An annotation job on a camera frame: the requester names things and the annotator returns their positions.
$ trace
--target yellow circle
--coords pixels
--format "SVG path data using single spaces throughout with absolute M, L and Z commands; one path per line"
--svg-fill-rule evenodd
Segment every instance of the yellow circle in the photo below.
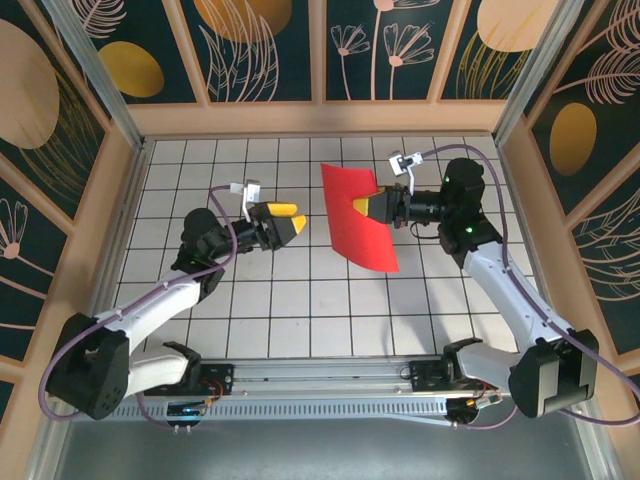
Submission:
M 560 175 L 580 171 L 593 151 L 597 130 L 596 117 L 589 107 L 570 103 L 560 110 L 549 142 L 551 164 Z
M 523 52 L 538 43 L 558 0 L 482 0 L 478 35 L 500 52 Z
M 0 138 L 19 148 L 39 148 L 58 123 L 56 71 L 40 46 L 0 20 Z
M 134 43 L 109 43 L 100 49 L 99 55 L 122 93 L 147 98 L 164 87 L 164 75 L 156 59 Z
M 291 0 L 246 0 L 260 26 L 264 18 L 275 37 L 289 23 Z M 227 40 L 250 43 L 263 39 L 262 32 L 250 27 L 245 0 L 194 0 L 198 13 L 207 25 Z

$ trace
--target red cloth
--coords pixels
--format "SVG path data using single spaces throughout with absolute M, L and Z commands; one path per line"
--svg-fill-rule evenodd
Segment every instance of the red cloth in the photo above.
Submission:
M 373 172 L 323 163 L 322 184 L 333 249 L 363 268 L 397 272 L 398 261 L 389 228 L 353 208 L 355 199 L 378 191 Z

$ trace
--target red paper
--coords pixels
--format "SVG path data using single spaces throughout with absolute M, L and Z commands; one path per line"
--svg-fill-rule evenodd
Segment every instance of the red paper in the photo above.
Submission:
M 333 249 L 363 268 L 397 272 L 398 261 L 389 228 L 353 208 L 355 199 L 378 191 L 373 172 L 323 163 L 322 183 Z

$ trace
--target white grid floor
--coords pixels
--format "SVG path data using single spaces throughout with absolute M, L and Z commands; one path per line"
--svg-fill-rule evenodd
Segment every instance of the white grid floor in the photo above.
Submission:
M 208 359 L 420 355 L 476 336 L 515 351 L 493 303 L 437 240 L 418 241 L 408 229 L 393 229 L 400 272 L 390 275 L 364 270 L 330 248 L 322 162 L 374 169 L 378 184 L 388 185 L 396 181 L 386 160 L 394 150 L 413 153 L 463 142 L 495 159 L 510 212 L 511 254 L 532 275 L 491 137 L 175 140 L 155 145 L 115 301 L 128 301 L 169 269 L 183 218 L 208 205 L 211 185 L 252 178 L 261 182 L 261 200 L 294 202 L 309 215 L 304 232 L 275 255 L 239 256 L 209 298 L 167 322 L 142 348 L 174 340 Z M 447 162 L 459 156 L 467 156 L 466 150 L 426 161 L 415 169 L 416 185 L 437 190 Z M 485 182 L 484 209 L 500 230 L 488 173 Z M 240 196 L 221 193 L 219 199 L 239 216 Z M 419 232 L 434 235 L 435 225 Z

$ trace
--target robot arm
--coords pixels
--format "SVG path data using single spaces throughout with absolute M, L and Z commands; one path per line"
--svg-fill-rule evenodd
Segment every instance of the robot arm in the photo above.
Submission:
M 402 228 L 410 222 L 438 223 L 445 252 L 487 293 L 502 314 L 520 353 L 492 348 L 471 338 L 444 349 L 449 381 L 477 379 L 510 393 L 518 408 L 538 417 L 593 396 L 596 362 L 562 339 L 548 326 L 551 321 L 592 350 L 593 334 L 575 332 L 557 315 L 522 274 L 511 256 L 504 262 L 503 239 L 482 212 L 483 167 L 473 160 L 452 160 L 439 192 L 415 191 L 411 168 L 422 163 L 420 154 L 390 159 L 397 176 L 408 174 L 408 187 L 399 184 L 364 199 L 354 208 L 380 223 Z M 548 318 L 532 307 L 527 294 Z
M 256 248 L 276 251 L 287 245 L 306 224 L 306 217 L 296 216 L 296 210 L 293 204 L 275 202 L 244 208 L 245 218 L 232 224 L 237 253 Z M 129 395 L 161 385 L 189 388 L 198 382 L 200 355 L 184 345 L 167 342 L 155 350 L 134 353 L 165 322 L 207 298 L 224 275 L 220 269 L 196 279 L 188 276 L 211 269 L 232 251 L 229 229 L 210 210 L 200 208 L 187 215 L 181 240 L 171 270 L 148 292 L 93 318 L 78 313 L 66 322 L 56 352 L 96 323 L 128 312 L 62 356 L 46 384 L 47 392 L 99 420 Z M 158 295 L 141 301 L 158 287 Z

